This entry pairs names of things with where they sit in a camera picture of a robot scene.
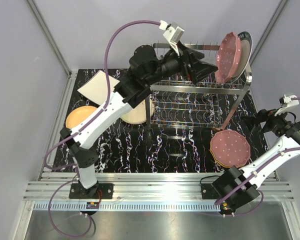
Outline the cream bordered plate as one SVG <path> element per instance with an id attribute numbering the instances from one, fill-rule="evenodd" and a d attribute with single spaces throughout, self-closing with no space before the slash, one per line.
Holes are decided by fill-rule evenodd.
<path id="1" fill-rule="evenodd" d="M 120 119 L 132 125 L 145 123 L 147 121 L 146 101 L 143 100 L 137 107 L 121 116 Z"/>

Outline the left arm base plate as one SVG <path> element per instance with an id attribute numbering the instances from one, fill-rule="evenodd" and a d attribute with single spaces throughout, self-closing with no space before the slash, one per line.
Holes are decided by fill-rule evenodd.
<path id="1" fill-rule="evenodd" d="M 92 187 L 86 189 L 79 183 L 72 183 L 69 191 L 70 199 L 88 200 L 88 199 L 106 199 L 113 198 L 114 184 L 97 182 Z"/>

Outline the grey green-rimmed plate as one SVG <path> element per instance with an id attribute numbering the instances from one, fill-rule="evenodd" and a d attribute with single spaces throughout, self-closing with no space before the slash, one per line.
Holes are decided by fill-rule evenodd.
<path id="1" fill-rule="evenodd" d="M 241 56 L 238 63 L 238 68 L 231 78 L 231 82 L 236 81 L 245 71 L 252 54 L 253 49 L 253 39 L 248 31 L 243 31 L 238 34 L 241 42 Z"/>

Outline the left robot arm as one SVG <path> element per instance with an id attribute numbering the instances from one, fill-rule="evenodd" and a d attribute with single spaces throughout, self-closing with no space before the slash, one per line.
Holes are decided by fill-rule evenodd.
<path id="1" fill-rule="evenodd" d="M 202 52 L 180 42 L 176 46 L 176 50 L 170 49 L 162 58 L 157 58 L 152 46 L 139 46 L 129 59 L 129 69 L 109 91 L 105 102 L 76 127 L 60 131 L 79 175 L 78 182 L 71 184 L 70 199 L 99 199 L 112 189 L 113 184 L 98 182 L 95 176 L 98 154 L 91 147 L 110 125 L 150 95 L 151 85 L 179 73 L 197 84 L 218 70 L 216 65 L 203 61 Z"/>

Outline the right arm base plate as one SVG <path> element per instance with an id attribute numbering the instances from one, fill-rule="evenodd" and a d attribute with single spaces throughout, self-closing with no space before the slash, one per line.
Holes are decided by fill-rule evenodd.
<path id="1" fill-rule="evenodd" d="M 201 198 L 203 200 L 217 200 L 219 198 L 218 193 L 210 183 L 201 183 L 200 188 Z"/>

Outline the pink dotted plate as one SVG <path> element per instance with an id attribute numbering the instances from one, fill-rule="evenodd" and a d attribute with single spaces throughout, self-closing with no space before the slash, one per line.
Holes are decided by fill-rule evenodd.
<path id="1" fill-rule="evenodd" d="M 218 159 L 227 159 L 231 167 L 243 167 L 251 157 L 251 147 L 247 139 L 234 130 L 217 132 L 210 140 L 210 149 Z"/>
<path id="2" fill-rule="evenodd" d="M 235 32 L 228 33 L 222 40 L 216 56 L 218 70 L 215 80 L 219 84 L 227 83 L 235 74 L 242 53 L 241 40 Z"/>

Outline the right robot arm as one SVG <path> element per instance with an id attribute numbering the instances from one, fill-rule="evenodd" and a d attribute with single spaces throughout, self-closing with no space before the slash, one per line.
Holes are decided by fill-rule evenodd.
<path id="1" fill-rule="evenodd" d="M 278 138 L 251 164 L 241 168 L 232 166 L 211 184 L 218 194 L 216 206 L 225 203 L 235 211 L 253 201 L 261 194 L 258 189 L 272 172 L 300 155 L 300 121 L 292 123 L 285 117 L 285 113 L 278 115 L 275 109 L 262 109 L 253 116 L 243 117 L 249 130 L 264 123 L 262 133 L 272 132 Z"/>

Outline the yellow dotted plate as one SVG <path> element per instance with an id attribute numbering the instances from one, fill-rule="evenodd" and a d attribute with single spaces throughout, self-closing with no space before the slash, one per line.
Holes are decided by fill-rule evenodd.
<path id="1" fill-rule="evenodd" d="M 211 155 L 212 155 L 212 157 L 213 157 L 213 159 L 216 163 L 220 164 L 224 168 L 230 168 L 231 167 L 231 163 L 226 158 L 222 158 L 222 157 L 217 158 L 212 149 L 210 149 L 209 151 L 210 151 L 210 153 L 211 153 Z"/>

